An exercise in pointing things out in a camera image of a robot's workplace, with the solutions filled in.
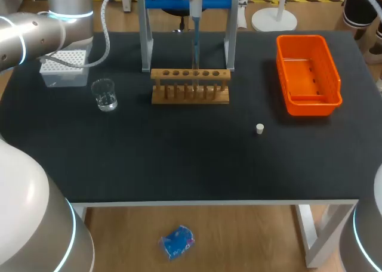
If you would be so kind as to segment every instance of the blue packet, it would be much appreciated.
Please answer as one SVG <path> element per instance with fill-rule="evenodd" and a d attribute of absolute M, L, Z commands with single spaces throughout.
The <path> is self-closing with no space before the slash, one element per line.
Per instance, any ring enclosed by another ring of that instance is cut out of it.
<path fill-rule="evenodd" d="M 159 244 L 167 253 L 169 260 L 173 260 L 185 253 L 194 243 L 195 239 L 191 230 L 183 225 L 159 240 Z"/>

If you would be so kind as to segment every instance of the water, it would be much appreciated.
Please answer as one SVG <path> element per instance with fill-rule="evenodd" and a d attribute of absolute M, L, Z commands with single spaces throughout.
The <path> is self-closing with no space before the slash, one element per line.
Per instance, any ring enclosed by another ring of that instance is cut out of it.
<path fill-rule="evenodd" d="M 106 93 L 104 96 L 97 98 L 98 107 L 101 111 L 113 111 L 118 106 L 118 101 L 115 94 Z"/>

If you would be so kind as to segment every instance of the orange plastic basket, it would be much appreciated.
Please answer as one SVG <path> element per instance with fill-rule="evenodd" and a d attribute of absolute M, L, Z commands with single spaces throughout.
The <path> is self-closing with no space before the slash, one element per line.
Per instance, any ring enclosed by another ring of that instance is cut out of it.
<path fill-rule="evenodd" d="M 322 36 L 278 36 L 277 69 L 290 115 L 328 116 L 341 105 L 340 76 Z"/>

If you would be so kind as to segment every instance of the gray metal frame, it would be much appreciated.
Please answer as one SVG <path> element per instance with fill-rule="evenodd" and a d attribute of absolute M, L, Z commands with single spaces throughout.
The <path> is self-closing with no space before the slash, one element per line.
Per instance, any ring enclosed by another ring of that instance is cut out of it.
<path fill-rule="evenodd" d="M 226 35 L 224 37 L 224 52 L 227 69 L 234 71 L 236 31 L 238 28 L 239 0 L 232 0 L 228 11 Z M 153 37 L 150 28 L 148 9 L 144 0 L 138 0 L 139 37 L 141 42 L 142 72 L 150 72 L 151 56 L 153 51 Z"/>
<path fill-rule="evenodd" d="M 138 18 L 142 72 L 150 72 L 154 40 L 150 28 L 149 10 L 146 9 L 144 0 L 138 0 Z"/>

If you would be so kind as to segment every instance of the table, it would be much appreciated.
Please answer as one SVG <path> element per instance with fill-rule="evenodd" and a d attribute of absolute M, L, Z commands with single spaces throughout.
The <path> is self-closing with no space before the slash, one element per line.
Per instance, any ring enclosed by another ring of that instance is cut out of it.
<path fill-rule="evenodd" d="M 318 267 L 382 162 L 382 99 L 352 36 L 316 33 L 342 80 L 343 104 L 327 118 L 287 114 L 275 63 L 280 33 L 238 33 L 229 105 L 184 107 L 152 106 L 138 33 L 110 33 L 110 56 L 90 70 L 86 87 L 46 88 L 38 61 L 16 68 L 1 100 L 0 132 L 80 208 L 297 205 L 307 265 Z M 153 68 L 190 67 L 191 34 L 153 37 Z M 96 34 L 90 61 L 103 51 Z M 200 68 L 224 68 L 222 33 L 201 35 Z M 111 113 L 99 111 L 90 91 L 102 77 L 116 84 Z M 260 136 L 257 123 L 265 124 Z M 313 203 L 331 205 L 319 237 Z"/>

